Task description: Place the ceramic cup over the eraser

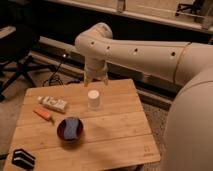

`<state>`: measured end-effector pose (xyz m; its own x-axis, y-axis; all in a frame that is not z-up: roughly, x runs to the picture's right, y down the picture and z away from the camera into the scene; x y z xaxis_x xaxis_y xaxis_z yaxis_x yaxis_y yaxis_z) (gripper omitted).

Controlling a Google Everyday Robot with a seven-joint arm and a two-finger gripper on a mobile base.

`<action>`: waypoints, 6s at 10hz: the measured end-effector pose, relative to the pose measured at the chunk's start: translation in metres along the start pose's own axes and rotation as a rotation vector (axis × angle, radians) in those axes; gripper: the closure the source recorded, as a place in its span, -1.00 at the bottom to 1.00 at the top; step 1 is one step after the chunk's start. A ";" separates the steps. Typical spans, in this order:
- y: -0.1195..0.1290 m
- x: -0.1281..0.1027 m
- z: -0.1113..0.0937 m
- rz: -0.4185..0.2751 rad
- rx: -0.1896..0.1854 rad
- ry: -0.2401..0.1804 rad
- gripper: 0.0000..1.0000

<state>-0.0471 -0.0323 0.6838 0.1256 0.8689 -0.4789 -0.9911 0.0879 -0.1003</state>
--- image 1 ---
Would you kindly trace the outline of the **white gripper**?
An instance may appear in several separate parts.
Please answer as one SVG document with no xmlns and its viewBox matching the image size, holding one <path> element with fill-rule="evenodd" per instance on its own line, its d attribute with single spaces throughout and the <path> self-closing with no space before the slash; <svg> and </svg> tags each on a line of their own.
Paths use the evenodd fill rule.
<svg viewBox="0 0 213 171">
<path fill-rule="evenodd" d="M 95 58 L 86 58 L 84 67 L 84 86 L 87 87 L 90 79 L 102 79 L 105 85 L 108 85 L 108 68 L 105 60 Z"/>
</svg>

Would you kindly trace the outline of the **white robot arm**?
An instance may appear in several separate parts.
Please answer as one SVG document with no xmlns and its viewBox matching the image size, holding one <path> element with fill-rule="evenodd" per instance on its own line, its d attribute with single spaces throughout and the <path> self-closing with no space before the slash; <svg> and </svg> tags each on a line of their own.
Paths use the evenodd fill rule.
<svg viewBox="0 0 213 171">
<path fill-rule="evenodd" d="M 75 39 L 84 82 L 107 80 L 107 62 L 179 84 L 167 117 L 160 171 L 213 171 L 213 45 L 115 40 L 105 23 Z"/>
</svg>

